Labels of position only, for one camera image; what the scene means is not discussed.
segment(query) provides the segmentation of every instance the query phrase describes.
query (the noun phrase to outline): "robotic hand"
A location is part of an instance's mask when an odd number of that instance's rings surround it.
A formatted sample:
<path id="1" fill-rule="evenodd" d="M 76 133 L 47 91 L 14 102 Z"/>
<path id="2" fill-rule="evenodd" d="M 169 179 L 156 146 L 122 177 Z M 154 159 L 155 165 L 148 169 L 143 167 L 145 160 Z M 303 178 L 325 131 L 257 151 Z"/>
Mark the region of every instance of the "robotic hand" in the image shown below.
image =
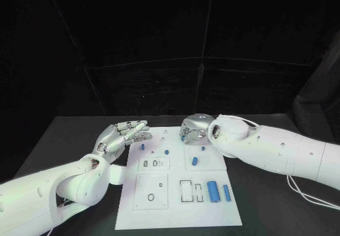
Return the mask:
<path id="1" fill-rule="evenodd" d="M 107 184 L 122 184 L 125 167 L 109 165 L 125 145 L 149 140 L 146 121 L 109 125 L 92 154 L 76 162 L 40 171 L 0 185 L 0 235 L 37 236 L 94 205 Z M 64 198 L 56 205 L 56 194 Z"/>
<path id="2" fill-rule="evenodd" d="M 260 169 L 286 175 L 287 184 L 290 176 L 298 176 L 340 190 L 338 145 L 309 139 L 287 130 L 257 125 L 240 117 L 224 115 L 218 115 L 215 119 L 205 114 L 188 116 L 182 121 L 178 135 L 184 143 L 208 139 L 223 156 L 239 158 Z M 312 203 L 340 209 L 338 206 L 316 200 L 325 204 Z"/>

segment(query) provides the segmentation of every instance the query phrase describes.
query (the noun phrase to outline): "white board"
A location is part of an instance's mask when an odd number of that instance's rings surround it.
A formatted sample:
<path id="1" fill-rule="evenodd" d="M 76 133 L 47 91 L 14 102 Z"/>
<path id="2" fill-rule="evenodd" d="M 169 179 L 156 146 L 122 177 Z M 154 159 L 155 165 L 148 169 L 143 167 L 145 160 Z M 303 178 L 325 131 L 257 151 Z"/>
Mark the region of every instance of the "white board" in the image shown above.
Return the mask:
<path id="1" fill-rule="evenodd" d="M 178 130 L 179 127 L 151 127 L 152 140 L 129 147 L 115 230 L 241 225 L 223 156 L 208 143 L 201 143 L 204 151 L 201 145 L 184 145 Z M 195 166 L 190 166 L 192 155 L 198 158 Z M 159 160 L 156 163 L 162 161 L 162 166 L 143 167 L 143 160 L 149 160 L 148 164 Z M 181 201 L 179 181 L 191 183 L 191 193 L 187 192 L 190 186 L 184 188 L 185 197 L 192 195 L 191 202 Z M 208 181 L 217 184 L 217 203 L 210 203 Z M 200 191 L 195 191 L 195 184 L 200 184 Z M 230 202 L 224 197 L 224 184 Z"/>

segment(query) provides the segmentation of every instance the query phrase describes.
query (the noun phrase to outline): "table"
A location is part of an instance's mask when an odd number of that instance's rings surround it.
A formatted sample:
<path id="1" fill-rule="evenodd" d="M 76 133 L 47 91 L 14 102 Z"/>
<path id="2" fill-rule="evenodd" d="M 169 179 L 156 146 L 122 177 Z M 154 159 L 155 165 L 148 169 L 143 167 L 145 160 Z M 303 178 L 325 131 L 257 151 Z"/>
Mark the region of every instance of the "table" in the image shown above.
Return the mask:
<path id="1" fill-rule="evenodd" d="M 148 125 L 179 126 L 187 116 L 156 117 L 56 117 L 21 165 L 15 178 L 63 165 L 90 153 L 94 140 L 109 124 L 148 120 Z M 298 133 L 285 114 L 240 116 L 259 125 Z M 115 163 L 125 164 L 128 150 Z M 241 226 L 115 231 L 122 186 L 109 185 L 100 202 L 74 215 L 50 236 L 338 236 L 340 212 L 306 202 L 286 184 L 286 177 L 260 170 L 239 159 L 224 158 L 237 202 Z M 340 204 L 340 191 L 311 180 L 295 178 L 303 193 Z"/>

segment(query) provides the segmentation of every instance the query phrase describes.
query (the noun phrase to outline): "blue battery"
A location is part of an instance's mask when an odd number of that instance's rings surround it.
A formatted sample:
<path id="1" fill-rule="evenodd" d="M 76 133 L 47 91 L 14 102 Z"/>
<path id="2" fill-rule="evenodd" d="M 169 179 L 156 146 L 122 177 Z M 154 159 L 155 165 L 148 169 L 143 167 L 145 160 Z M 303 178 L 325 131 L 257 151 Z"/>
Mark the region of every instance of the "blue battery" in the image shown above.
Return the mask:
<path id="1" fill-rule="evenodd" d="M 227 185 L 224 184 L 223 185 L 223 190 L 224 190 L 224 198 L 226 198 L 226 201 L 230 202 L 230 194 L 228 194 L 228 189 L 227 189 Z"/>
<path id="2" fill-rule="evenodd" d="M 194 158 L 192 158 L 192 166 L 197 165 L 197 161 L 198 161 L 198 159 L 197 159 L 197 157 L 194 157 Z"/>
<path id="3" fill-rule="evenodd" d="M 210 202 L 211 203 L 218 202 L 220 198 L 218 198 L 218 193 L 217 193 L 215 181 L 208 181 L 207 182 L 207 191 L 208 191 Z"/>

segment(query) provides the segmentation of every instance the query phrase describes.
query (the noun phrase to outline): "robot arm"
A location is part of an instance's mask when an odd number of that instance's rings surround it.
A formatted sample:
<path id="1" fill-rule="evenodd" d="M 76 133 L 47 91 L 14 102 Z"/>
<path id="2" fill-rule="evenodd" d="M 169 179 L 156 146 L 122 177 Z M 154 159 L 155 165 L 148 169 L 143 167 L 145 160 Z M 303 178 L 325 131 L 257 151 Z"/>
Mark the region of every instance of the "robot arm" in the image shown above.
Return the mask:
<path id="1" fill-rule="evenodd" d="M 179 138 L 184 143 L 207 138 L 223 156 L 340 190 L 340 146 L 250 123 L 254 127 L 239 117 L 194 114 L 182 121 Z"/>
<path id="2" fill-rule="evenodd" d="M 92 154 L 0 185 L 1 236 L 37 236 L 99 202 L 107 184 L 122 184 L 125 168 L 109 164 L 125 145 L 152 138 L 143 132 L 145 124 L 146 121 L 130 121 L 109 125 Z M 56 194 L 66 200 L 60 205 Z"/>

